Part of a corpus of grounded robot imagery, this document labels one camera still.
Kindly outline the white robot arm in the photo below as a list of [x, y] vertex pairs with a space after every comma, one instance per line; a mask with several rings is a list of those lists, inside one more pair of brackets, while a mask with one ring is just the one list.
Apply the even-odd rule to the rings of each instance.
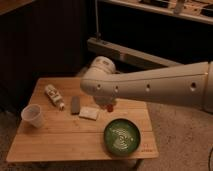
[[81, 89], [98, 105], [116, 98], [198, 108], [213, 113], [213, 62], [116, 74], [115, 64], [96, 57], [82, 77]]

